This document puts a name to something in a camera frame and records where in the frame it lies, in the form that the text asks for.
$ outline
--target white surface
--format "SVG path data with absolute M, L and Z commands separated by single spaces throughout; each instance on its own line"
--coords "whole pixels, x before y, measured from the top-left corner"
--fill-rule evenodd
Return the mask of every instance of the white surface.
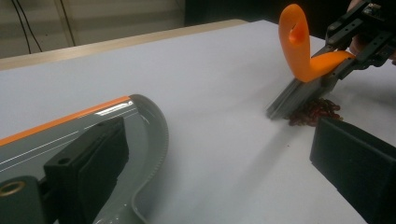
M 356 71 L 329 96 L 345 121 L 393 145 L 395 69 Z M 364 223 L 309 161 L 314 129 L 264 116 L 291 78 L 266 21 L 7 70 L 0 137 L 140 93 L 170 131 L 150 223 Z

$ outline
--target orange stripe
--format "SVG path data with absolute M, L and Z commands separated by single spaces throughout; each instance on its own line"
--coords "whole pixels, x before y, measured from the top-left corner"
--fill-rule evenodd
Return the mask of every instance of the orange stripe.
M 17 140 L 22 139 L 22 138 L 24 138 L 26 136 L 29 136 L 31 134 L 39 133 L 39 132 L 44 131 L 44 130 L 46 130 L 48 128 L 52 128 L 52 127 L 54 127 L 56 125 L 65 123 L 65 122 L 67 122 L 69 120 L 78 119 L 80 117 L 89 115 L 89 114 L 91 114 L 91 113 L 93 113 L 95 111 L 98 111 L 98 110 L 104 109 L 106 107 L 110 107 L 112 105 L 119 104 L 119 103 L 122 103 L 122 102 L 125 102 L 125 101 L 128 101 L 128 100 L 131 100 L 131 98 L 129 98 L 128 96 L 122 96 L 122 97 L 120 97 L 118 99 L 115 99 L 115 100 L 112 100 L 112 101 L 109 101 L 109 102 L 106 102 L 106 103 L 103 103 L 103 104 L 100 104 L 100 105 L 96 105 L 96 106 L 93 106 L 93 107 L 85 109 L 85 110 L 81 110 L 81 111 L 79 111 L 79 112 L 77 112 L 75 114 L 71 114 L 71 115 L 68 115 L 66 117 L 63 117 L 63 118 L 60 118 L 60 119 L 55 119 L 55 120 L 50 121 L 50 122 L 45 123 L 45 124 L 41 124 L 41 125 L 36 126 L 36 127 L 32 128 L 32 129 L 28 129 L 28 130 L 23 131 L 21 133 L 16 133 L 14 135 L 11 135 L 9 137 L 1 139 L 0 140 L 0 146 L 3 146 L 5 144 L 8 144 L 8 143 L 11 143 L 11 142 L 14 142 L 14 141 L 17 141 Z

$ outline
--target black cable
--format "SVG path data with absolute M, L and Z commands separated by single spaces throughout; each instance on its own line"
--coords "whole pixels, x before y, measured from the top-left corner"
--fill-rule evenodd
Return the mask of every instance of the black cable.
M 16 1 L 17 1 L 17 3 L 18 3 L 18 6 L 20 6 L 20 9 L 21 9 L 21 12 L 22 12 L 22 14 L 23 14 L 23 17 L 24 17 L 25 20 L 26 20 L 27 27 L 29 28 L 29 31 L 30 31 L 30 33 L 32 34 L 32 37 L 33 37 L 33 39 L 35 40 L 35 43 L 37 44 L 38 48 L 40 49 L 40 52 L 43 52 L 43 50 L 41 49 L 40 45 L 38 44 L 37 39 L 35 39 L 35 34 L 33 34 L 32 28 L 30 27 L 29 21 L 27 20 L 26 14 L 24 13 L 24 10 L 23 10 L 23 8 L 22 8 L 22 6 L 21 6 L 20 1 L 19 1 L 19 0 L 16 0 Z
M 64 19 L 66 20 L 67 29 L 69 30 L 69 34 L 72 39 L 73 46 L 76 46 L 76 39 L 74 38 L 72 28 L 70 26 L 70 21 L 69 21 L 69 18 L 67 17 L 66 9 L 64 8 L 64 1 L 60 0 L 60 2 L 61 2 L 61 6 L 62 6 L 62 11 L 64 12 Z
M 24 26 L 23 26 L 23 22 L 22 22 L 22 18 L 21 18 L 20 12 L 18 11 L 17 6 L 14 3 L 14 0 L 11 0 L 11 2 L 12 2 L 12 5 L 14 5 L 15 10 L 17 11 L 18 18 L 20 18 L 20 23 L 21 23 L 21 27 L 22 27 L 22 30 L 23 30 L 23 33 L 24 33 L 24 36 L 25 36 L 25 39 L 26 39 L 27 48 L 29 49 L 29 53 L 31 54 L 32 50 L 30 49 L 29 40 L 27 38 L 27 34 L 26 34 L 26 31 L 25 31 Z

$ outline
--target black block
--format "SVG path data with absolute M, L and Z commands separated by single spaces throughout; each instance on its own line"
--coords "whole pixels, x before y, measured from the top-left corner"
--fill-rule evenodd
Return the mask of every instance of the black block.
M 321 119 L 310 160 L 368 223 L 396 223 L 396 147 L 343 121 Z
M 59 222 L 92 223 L 128 161 L 123 118 L 92 126 L 48 161 L 44 170 L 61 204 Z
M 0 183 L 0 223 L 48 223 L 37 179 L 19 176 Z

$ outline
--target gray curved edge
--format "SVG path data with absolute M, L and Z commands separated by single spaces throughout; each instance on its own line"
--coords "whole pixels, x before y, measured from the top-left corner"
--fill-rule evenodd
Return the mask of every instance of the gray curved edge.
M 157 163 L 152 166 L 150 174 L 146 180 L 142 182 L 140 188 L 136 191 L 131 199 L 131 206 L 133 213 L 141 219 L 141 223 L 148 223 L 146 219 L 139 213 L 137 206 L 135 205 L 136 197 L 142 191 L 142 189 L 149 183 L 149 181 L 158 173 L 161 168 L 163 161 L 165 160 L 168 145 L 169 145 L 169 131 L 166 123 L 165 116 L 161 109 L 152 102 L 149 98 L 135 94 L 130 96 L 133 102 L 136 104 L 137 110 L 143 119 L 148 120 L 145 122 L 148 130 L 150 147 L 157 147 L 162 149 L 162 154 L 158 158 Z
M 163 164 L 169 132 L 163 112 L 149 98 L 140 94 L 130 98 L 138 111 L 133 122 L 125 124 L 130 159 L 94 224 L 148 224 L 138 210 L 136 198 Z

